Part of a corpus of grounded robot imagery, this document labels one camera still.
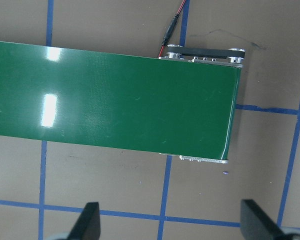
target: gray floor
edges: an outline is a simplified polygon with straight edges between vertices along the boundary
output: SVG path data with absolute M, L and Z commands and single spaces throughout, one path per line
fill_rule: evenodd
M 181 0 L 49 2 L 52 46 L 155 58 Z M 173 157 L 170 169 L 157 153 L 48 142 L 40 199 L 42 143 L 0 136 L 0 240 L 68 231 L 89 201 L 103 210 L 102 240 L 243 239 L 243 198 L 300 228 L 300 0 L 187 4 L 186 46 L 246 49 L 229 164 Z M 51 9 L 0 0 L 0 41 L 45 45 Z

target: blue tape grid line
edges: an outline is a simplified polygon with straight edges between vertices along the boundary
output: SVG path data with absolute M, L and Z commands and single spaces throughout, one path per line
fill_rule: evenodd
M 38 240 L 44 239 L 47 141 L 41 142 Z
M 180 46 L 185 46 L 186 45 L 189 5 L 190 5 L 190 0 L 186 0 L 184 5 L 183 5 L 181 32 L 180 32 L 180 41 L 179 41 Z
M 52 28 L 54 21 L 54 0 L 48 0 L 48 8 L 46 15 L 46 37 L 45 45 L 48 47 L 52 46 Z
M 166 220 L 166 208 L 167 208 L 167 200 L 168 200 L 171 163 L 172 163 L 172 156 L 171 155 L 166 156 L 157 240 L 162 240 L 164 234 L 164 224 Z
M 279 226 L 282 225 L 282 221 L 283 221 L 283 217 L 284 217 L 284 213 L 285 213 L 289 185 L 290 185 L 290 180 L 291 180 L 291 176 L 292 176 L 292 172 L 293 172 L 293 168 L 294 168 L 294 162 L 295 162 L 298 140 L 299 140 L 299 135 L 300 135 L 300 103 L 299 103 L 299 109 L 298 109 L 298 114 L 297 114 L 296 118 L 297 118 L 297 120 L 296 120 L 294 134 L 293 134 L 289 163 L 288 163 L 288 168 L 287 168 L 286 175 L 285 175 L 281 203 L 280 203 L 280 208 L 279 208 L 279 213 L 278 213 L 278 218 L 277 218 L 277 224 Z
M 20 207 L 20 208 L 30 208 L 30 209 L 39 209 L 39 207 L 40 207 L 40 204 L 36 204 L 36 203 L 7 201 L 7 200 L 0 200 L 0 205 L 1 206 L 11 206 L 11 207 Z M 80 207 L 57 206 L 57 205 L 44 205 L 43 207 L 44 207 L 44 210 L 70 212 L 70 213 L 81 213 L 83 210 L 83 208 L 80 208 Z M 110 211 L 110 210 L 100 210 L 100 215 L 113 216 L 113 217 L 124 217 L 124 218 L 135 218 L 135 219 L 145 219 L 145 220 L 155 220 L 155 221 L 160 221 L 160 219 L 161 219 L 160 215 L 151 215 L 151 214 L 142 214 L 142 213 L 134 213 L 134 212 L 124 212 L 124 211 Z M 166 216 L 165 221 L 166 222 L 176 222 L 176 223 L 232 227 L 232 228 L 240 227 L 239 222 L 215 221 L 215 220 L 185 218 L 185 217 L 175 217 L 175 216 Z M 300 227 L 291 227 L 291 228 L 300 230 Z

